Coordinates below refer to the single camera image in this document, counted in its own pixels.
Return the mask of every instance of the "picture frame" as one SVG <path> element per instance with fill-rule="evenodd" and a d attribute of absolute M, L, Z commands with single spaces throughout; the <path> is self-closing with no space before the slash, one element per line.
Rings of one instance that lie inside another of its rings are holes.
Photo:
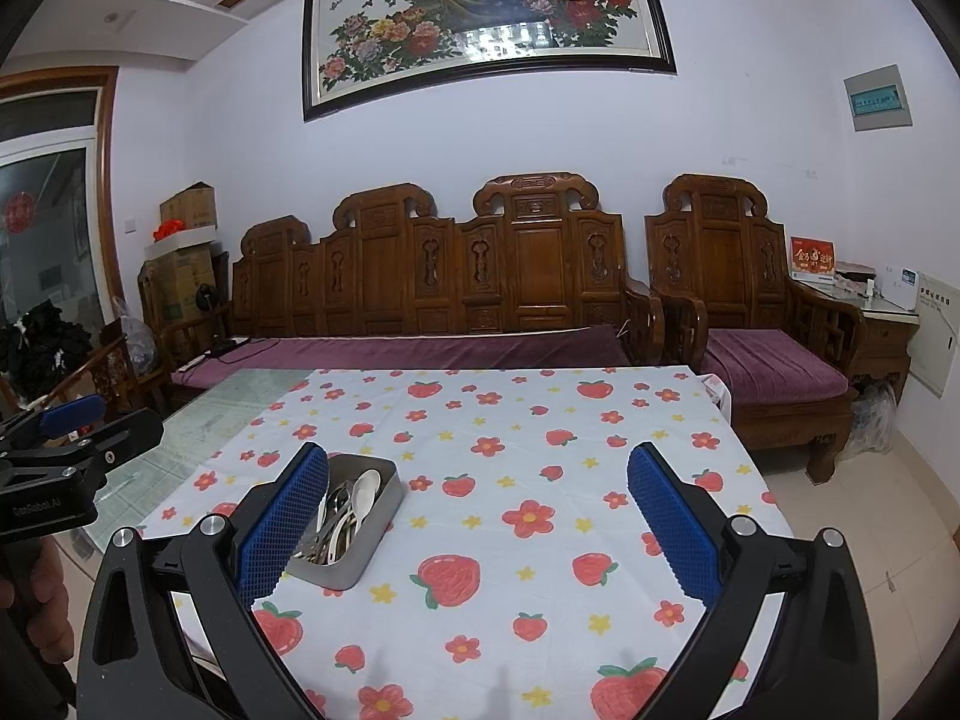
<path fill-rule="evenodd" d="M 675 74 L 659 0 L 304 0 L 304 120 L 542 70 Z"/>

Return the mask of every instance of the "clear plastic bag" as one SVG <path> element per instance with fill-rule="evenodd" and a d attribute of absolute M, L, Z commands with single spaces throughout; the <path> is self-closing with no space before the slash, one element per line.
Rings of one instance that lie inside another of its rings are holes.
<path fill-rule="evenodd" d="M 847 445 L 840 453 L 846 460 L 860 452 L 890 451 L 894 439 L 896 396 L 888 382 L 877 382 L 864 389 L 853 401 L 853 428 Z"/>
<path fill-rule="evenodd" d="M 137 376 L 149 373 L 157 367 L 160 358 L 154 334 L 147 325 L 130 315 L 130 309 L 120 298 L 113 299 L 113 310 L 120 317 L 120 326 L 127 336 L 127 351 L 133 363 L 133 372 Z"/>

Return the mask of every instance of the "human hand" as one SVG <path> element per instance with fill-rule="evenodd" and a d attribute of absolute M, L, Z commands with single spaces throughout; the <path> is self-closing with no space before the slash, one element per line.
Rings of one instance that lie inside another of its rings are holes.
<path fill-rule="evenodd" d="M 64 567 L 52 536 L 40 540 L 40 557 L 30 574 L 40 611 L 27 623 L 27 636 L 48 664 L 62 664 L 73 656 L 73 629 L 67 619 Z M 0 608 L 10 608 L 16 594 L 13 585 L 0 578 Z"/>

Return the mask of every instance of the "tile floor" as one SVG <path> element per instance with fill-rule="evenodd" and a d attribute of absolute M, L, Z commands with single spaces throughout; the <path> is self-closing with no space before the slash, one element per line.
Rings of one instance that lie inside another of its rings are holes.
<path fill-rule="evenodd" d="M 880 720 L 890 720 L 933 666 L 960 619 L 960 552 L 899 456 L 867 453 L 815 487 L 803 450 L 755 453 L 796 536 L 834 526 L 847 538 L 867 599 L 880 676 Z M 70 619 L 83 629 L 92 582 L 69 560 Z M 71 670 L 76 659 L 71 661 Z"/>

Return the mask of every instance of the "strawberry print tablecloth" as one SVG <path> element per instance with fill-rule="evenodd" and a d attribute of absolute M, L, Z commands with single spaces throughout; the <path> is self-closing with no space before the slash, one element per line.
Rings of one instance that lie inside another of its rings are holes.
<path fill-rule="evenodd" d="M 330 720 L 628 720 L 703 614 L 626 485 L 651 440 L 727 514 L 790 535 L 757 468 L 685 367 L 320 370 L 147 517 L 228 514 L 304 440 L 388 458 L 407 494 L 353 589 L 284 575 L 254 615 Z M 205 644 L 187 597 L 187 635 Z M 717 713 L 742 703 L 770 597 Z"/>

